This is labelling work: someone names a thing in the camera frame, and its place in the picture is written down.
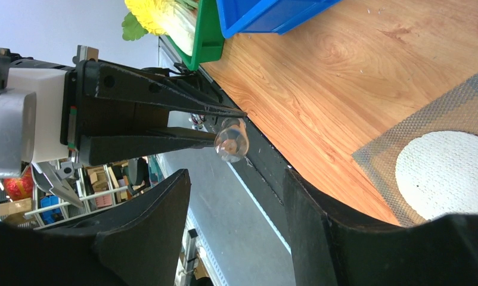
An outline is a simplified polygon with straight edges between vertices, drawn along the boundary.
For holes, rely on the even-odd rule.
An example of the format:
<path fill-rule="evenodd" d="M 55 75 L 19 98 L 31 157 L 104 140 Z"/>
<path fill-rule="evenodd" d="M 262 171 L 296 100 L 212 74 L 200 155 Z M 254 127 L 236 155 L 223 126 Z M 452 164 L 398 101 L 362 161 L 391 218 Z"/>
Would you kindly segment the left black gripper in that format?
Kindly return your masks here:
<path fill-rule="evenodd" d="M 187 148 L 214 146 L 216 134 L 168 125 L 171 111 L 246 117 L 163 68 L 103 61 L 79 45 L 64 88 L 60 140 L 79 162 L 99 166 Z"/>

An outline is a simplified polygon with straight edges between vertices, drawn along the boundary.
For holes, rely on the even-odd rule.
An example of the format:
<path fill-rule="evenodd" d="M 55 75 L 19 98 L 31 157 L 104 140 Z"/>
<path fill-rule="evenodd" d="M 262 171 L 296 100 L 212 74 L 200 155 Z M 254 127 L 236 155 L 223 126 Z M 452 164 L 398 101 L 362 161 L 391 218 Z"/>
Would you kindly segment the clear glass test tube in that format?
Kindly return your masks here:
<path fill-rule="evenodd" d="M 226 118 L 215 138 L 217 155 L 225 162 L 236 163 L 246 157 L 250 141 L 242 118 Z"/>

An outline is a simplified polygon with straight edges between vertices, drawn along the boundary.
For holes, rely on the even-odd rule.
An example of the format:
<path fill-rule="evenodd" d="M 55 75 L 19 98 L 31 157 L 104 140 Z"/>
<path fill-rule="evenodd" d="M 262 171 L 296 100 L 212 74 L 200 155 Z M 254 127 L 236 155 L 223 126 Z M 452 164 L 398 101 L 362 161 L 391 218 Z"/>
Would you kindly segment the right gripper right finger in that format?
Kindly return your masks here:
<path fill-rule="evenodd" d="M 412 228 L 375 219 L 285 172 L 297 285 L 478 285 L 478 215 Z"/>

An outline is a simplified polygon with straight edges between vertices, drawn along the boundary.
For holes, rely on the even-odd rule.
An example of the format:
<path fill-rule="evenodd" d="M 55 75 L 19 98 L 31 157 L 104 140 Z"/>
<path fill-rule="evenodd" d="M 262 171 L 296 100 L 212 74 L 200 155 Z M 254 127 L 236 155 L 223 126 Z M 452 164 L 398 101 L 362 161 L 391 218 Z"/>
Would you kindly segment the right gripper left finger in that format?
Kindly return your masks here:
<path fill-rule="evenodd" d="M 32 230 L 0 222 L 0 285 L 172 285 L 190 191 L 180 169 L 74 225 Z"/>

